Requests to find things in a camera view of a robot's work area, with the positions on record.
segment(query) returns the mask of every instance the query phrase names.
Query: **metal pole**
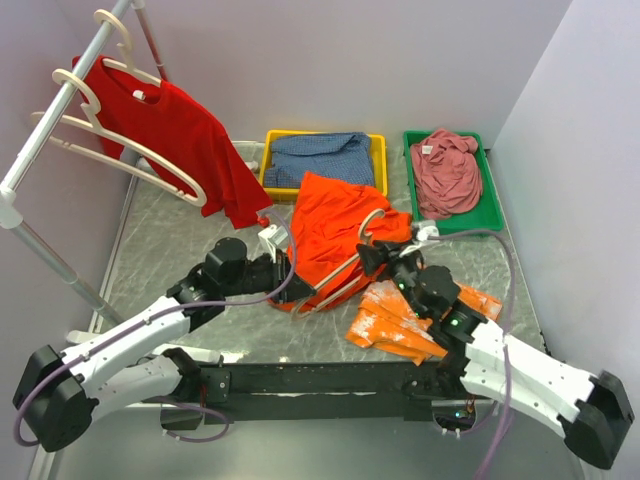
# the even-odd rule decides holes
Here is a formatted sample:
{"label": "metal pole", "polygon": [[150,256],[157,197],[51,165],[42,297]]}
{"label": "metal pole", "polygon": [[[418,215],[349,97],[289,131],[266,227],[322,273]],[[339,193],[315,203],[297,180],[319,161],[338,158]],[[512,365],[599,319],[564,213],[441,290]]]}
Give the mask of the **metal pole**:
{"label": "metal pole", "polygon": [[[127,9],[131,6],[132,0],[118,0],[113,7],[112,13],[122,19]],[[84,79],[91,67],[96,62],[98,56],[104,49],[107,41],[113,33],[114,27],[103,22],[98,28],[98,32],[93,37],[89,46],[84,51],[76,66],[73,69],[74,75]],[[16,160],[11,165],[6,176],[0,183],[0,188],[7,197],[15,198],[15,190],[18,188],[27,171],[38,157],[45,142],[53,132],[53,129],[60,121],[64,111],[69,106],[71,99],[76,93],[76,87],[65,82],[55,98],[45,111],[44,115],[29,135],[29,138],[18,153]],[[36,255],[38,255],[49,267],[56,272],[65,283],[71,286],[96,312],[106,318],[110,323],[119,324],[123,322],[122,317],[111,307],[96,291],[81,279],[77,272],[65,262],[28,224],[22,221],[16,226],[8,227],[13,234],[27,245]]]}
{"label": "metal pole", "polygon": [[[122,19],[125,12],[131,5],[131,2],[132,0],[118,0],[111,13],[119,19]],[[78,60],[78,63],[76,63],[76,66],[73,69],[74,75],[81,79],[84,79],[87,76],[89,70],[91,70],[91,67],[98,58],[98,55],[100,55],[100,52],[102,52],[107,44],[113,30],[113,26],[108,22],[103,22],[102,25],[100,25],[98,33],[93,37],[93,40],[91,40],[91,43]],[[27,170],[31,167],[31,164],[40,153],[40,150],[42,150],[44,143],[48,140],[53,129],[60,121],[60,117],[62,117],[64,111],[69,106],[76,90],[76,87],[71,85],[69,82],[65,82],[62,87],[60,87],[60,90],[51,102],[51,105],[49,105],[49,108],[44,112],[44,115],[38,122],[38,125],[36,125],[31,132],[31,135],[29,135],[29,138],[22,147],[22,150],[18,153],[16,161],[13,162],[13,165],[0,185],[13,191],[18,188],[18,185],[20,185],[20,182],[27,173]]]}
{"label": "metal pole", "polygon": [[164,68],[164,63],[160,55],[160,49],[158,48],[153,31],[151,30],[151,23],[149,23],[149,17],[147,16],[147,9],[145,7],[144,0],[133,0],[133,9],[136,11],[136,15],[140,21],[140,26],[142,27],[144,36],[147,39],[149,48],[151,49],[151,55],[153,55],[156,67],[158,67],[158,72],[160,72],[160,78],[169,81],[167,70]]}
{"label": "metal pole", "polygon": [[63,260],[47,243],[27,225],[22,222],[10,230],[16,237],[45,261],[62,280],[71,286],[98,314],[112,322],[114,325],[123,322],[123,319],[78,273]]}

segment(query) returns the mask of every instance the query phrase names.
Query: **clothes hanger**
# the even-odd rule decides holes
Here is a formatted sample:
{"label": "clothes hanger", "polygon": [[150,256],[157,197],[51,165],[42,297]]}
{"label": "clothes hanger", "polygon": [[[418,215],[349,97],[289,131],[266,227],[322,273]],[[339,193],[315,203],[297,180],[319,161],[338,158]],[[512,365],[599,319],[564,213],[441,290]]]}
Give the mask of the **clothes hanger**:
{"label": "clothes hanger", "polygon": [[[147,172],[144,172],[138,168],[135,168],[119,160],[113,159],[108,155],[104,155],[102,153],[96,152],[89,148],[82,147],[80,145],[67,142],[65,140],[61,140],[59,138],[54,137],[53,135],[49,137],[49,141],[51,141],[54,145],[57,145],[58,147],[64,148],[65,150],[79,153],[80,155],[89,157],[92,160],[97,160],[98,162],[106,163],[107,165],[115,167],[119,170],[124,170],[125,172],[135,175],[136,177],[146,180],[147,182],[150,182],[162,188],[163,190],[166,190],[169,193],[172,193],[178,198],[196,207],[201,207],[206,203],[207,196],[204,190],[202,189],[202,187],[200,187],[198,182],[196,182],[193,178],[191,178],[181,169],[179,169],[174,164],[169,162],[166,158],[162,157],[161,155],[158,155],[153,150],[145,147],[144,145],[141,145],[138,142],[135,142],[123,135],[120,135],[119,133],[115,133],[115,132],[112,132],[111,130],[107,130],[106,128],[104,128],[100,124],[100,121],[98,120],[98,117],[97,117],[97,114],[100,112],[100,109],[102,108],[100,104],[100,100],[98,100],[98,97],[96,96],[96,94],[93,93],[93,90],[91,90],[91,88],[89,88],[89,86],[86,83],[80,80],[80,78],[78,78],[73,73],[63,70],[61,68],[53,72],[52,78],[54,82],[60,85],[62,85],[64,82],[69,82],[73,84],[78,90],[80,90],[80,92],[82,92],[82,94],[85,96],[85,98],[89,102],[89,103],[82,103],[80,105],[80,107],[82,108],[82,111],[84,112],[84,114],[87,116],[87,119],[89,120],[88,122],[84,120],[80,120],[79,118],[70,117],[69,115],[63,115],[60,118],[60,123],[63,123],[65,125],[71,125],[72,127],[80,128],[87,132],[95,133],[96,135],[99,135],[103,138],[111,140],[112,142],[116,142],[120,145],[123,145],[125,148],[129,148],[135,151],[140,156],[147,158],[148,160],[156,163],[157,165],[160,165],[161,167],[167,169],[169,172],[174,174],[176,177],[178,177],[180,180],[186,183],[189,187],[191,187],[191,189],[195,192],[196,196],[183,192],[182,190],[179,190],[178,188],[174,187],[170,183],[165,182],[164,180],[154,175],[151,175]],[[34,124],[37,124],[43,115],[44,115],[44,112],[34,112],[31,114],[31,121]]]}
{"label": "clothes hanger", "polygon": [[[381,208],[376,208],[369,215],[366,216],[366,218],[360,224],[360,228],[358,229],[358,238],[360,239],[360,242],[364,243],[365,245],[369,245],[371,243],[371,237],[373,236],[373,234],[367,232],[367,227],[369,226],[369,223],[371,223],[371,221],[373,219],[375,219],[375,218],[383,218],[383,217],[384,217],[384,210],[381,209]],[[326,286],[337,275],[339,275],[345,269],[347,269],[348,267],[350,267],[351,265],[353,265],[354,263],[357,263],[359,261],[360,261],[360,256],[356,253],[349,260],[347,260],[342,265],[340,265],[338,268],[336,268],[333,272],[331,272],[325,278],[320,280],[320,282],[318,282],[316,285],[314,285],[313,288],[316,291],[320,291],[321,288]],[[291,309],[291,318],[293,320],[299,320],[299,319],[302,319],[302,318],[305,318],[305,317],[311,315],[312,313],[315,313],[315,312],[321,310],[326,305],[329,305],[331,302],[333,302],[336,298],[340,297],[342,294],[344,294],[345,292],[347,292],[351,288],[353,288],[355,285],[357,285],[357,283],[360,281],[361,278],[362,278],[362,274],[358,275],[358,277],[356,277],[355,279],[351,280],[349,283],[347,283],[345,286],[343,286],[342,288],[340,288],[336,292],[332,293],[330,296],[325,298],[318,305],[316,305],[315,307],[313,307],[311,310],[309,310],[307,312],[298,313],[300,311],[300,309],[312,297],[308,297],[308,298],[305,298],[305,299],[299,301]]]}
{"label": "clothes hanger", "polygon": [[118,50],[120,51],[120,55],[122,56],[124,63],[111,58],[104,58],[102,59],[102,64],[109,68],[126,72],[141,82],[159,87],[162,80],[136,68],[133,62],[133,38],[131,37],[129,30],[127,30],[127,27],[124,26],[124,23],[122,23],[113,13],[103,9],[96,10],[93,14],[93,19],[98,24],[102,24],[102,22],[110,23],[113,28],[120,32],[120,35],[124,40],[123,43],[118,43]]}

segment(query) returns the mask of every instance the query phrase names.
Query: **gray table surface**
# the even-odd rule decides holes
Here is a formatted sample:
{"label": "gray table surface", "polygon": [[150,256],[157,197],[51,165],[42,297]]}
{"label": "gray table surface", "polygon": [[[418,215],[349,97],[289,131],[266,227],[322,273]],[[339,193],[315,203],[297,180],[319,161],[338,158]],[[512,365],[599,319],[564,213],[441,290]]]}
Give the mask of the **gray table surface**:
{"label": "gray table surface", "polygon": [[[262,157],[260,145],[239,145],[238,151],[245,160],[260,162]],[[389,149],[387,155],[388,198],[397,210],[410,212],[402,149]],[[292,205],[276,208],[291,219]],[[221,212],[202,218],[198,208],[143,181],[137,183],[124,222],[107,299],[125,318],[163,295],[193,265],[203,261],[220,238],[241,238],[249,247],[250,258],[262,253],[257,237],[260,227],[236,231]],[[512,246],[509,232],[503,233]],[[509,272],[505,254],[495,239],[474,237],[442,242],[425,248],[423,253],[429,264],[449,267],[457,281],[498,298],[505,297]],[[541,349],[543,340],[519,264],[517,269],[512,333]],[[226,361],[242,363],[402,360],[345,340],[358,303],[356,295],[338,308],[297,321],[267,304],[232,307],[175,343],[220,351]]]}

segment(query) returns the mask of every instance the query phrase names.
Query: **yellow tray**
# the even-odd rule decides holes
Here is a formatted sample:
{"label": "yellow tray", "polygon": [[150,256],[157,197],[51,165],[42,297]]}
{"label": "yellow tray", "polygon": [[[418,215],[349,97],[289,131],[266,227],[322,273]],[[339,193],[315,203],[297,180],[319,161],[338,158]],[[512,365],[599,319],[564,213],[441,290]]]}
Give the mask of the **yellow tray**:
{"label": "yellow tray", "polygon": [[[271,142],[285,135],[309,135],[324,132],[305,132],[301,130],[269,130],[267,133],[267,141],[264,146],[264,155],[262,156],[262,166],[260,168],[260,185],[264,187],[264,172],[271,167]],[[369,154],[373,160],[373,177],[376,182],[376,188],[387,196],[387,147],[382,135],[369,135],[371,139],[371,147]],[[264,187],[265,192],[275,202],[295,202],[298,198],[299,188],[272,188]]]}

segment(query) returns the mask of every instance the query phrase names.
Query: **folded cloth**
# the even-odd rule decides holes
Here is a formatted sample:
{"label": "folded cloth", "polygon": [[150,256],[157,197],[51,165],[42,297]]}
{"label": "folded cloth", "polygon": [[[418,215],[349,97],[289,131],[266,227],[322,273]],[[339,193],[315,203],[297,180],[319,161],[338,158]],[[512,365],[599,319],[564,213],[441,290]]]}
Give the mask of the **folded cloth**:
{"label": "folded cloth", "polygon": [[375,186],[365,133],[288,135],[271,144],[272,167],[264,174],[266,187],[300,188],[306,172],[354,185]]}
{"label": "folded cloth", "polygon": [[[458,298],[487,318],[496,321],[502,303],[467,285]],[[372,283],[362,295],[358,314],[346,339],[359,347],[374,347],[411,359],[420,365],[425,359],[444,357],[447,351],[433,341],[427,329],[431,319],[417,318],[391,280]]]}

